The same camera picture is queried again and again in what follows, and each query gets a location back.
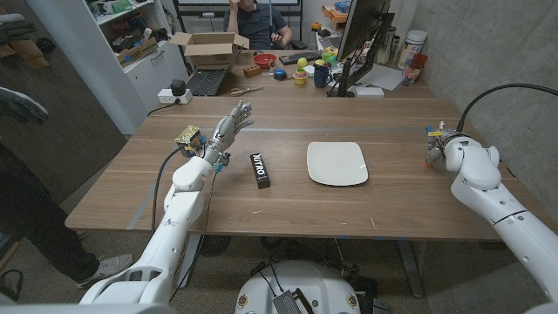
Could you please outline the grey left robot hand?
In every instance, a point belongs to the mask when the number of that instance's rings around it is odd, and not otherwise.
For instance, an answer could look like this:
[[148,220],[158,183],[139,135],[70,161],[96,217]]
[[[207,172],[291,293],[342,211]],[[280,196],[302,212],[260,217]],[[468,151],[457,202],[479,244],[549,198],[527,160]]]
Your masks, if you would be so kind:
[[235,136],[246,126],[254,123],[249,120],[252,106],[239,100],[229,115],[223,117],[214,127],[212,136],[208,140],[203,159],[214,164],[220,155],[235,141]]

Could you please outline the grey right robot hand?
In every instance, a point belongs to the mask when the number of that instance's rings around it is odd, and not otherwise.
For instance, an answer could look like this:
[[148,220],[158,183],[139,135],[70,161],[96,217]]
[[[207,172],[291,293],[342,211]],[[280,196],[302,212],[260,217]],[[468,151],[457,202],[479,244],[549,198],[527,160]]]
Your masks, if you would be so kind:
[[431,165],[434,161],[445,155],[446,144],[457,137],[459,133],[455,129],[445,128],[443,120],[439,122],[437,129],[434,129],[432,126],[427,126],[425,129],[428,136],[425,163]]

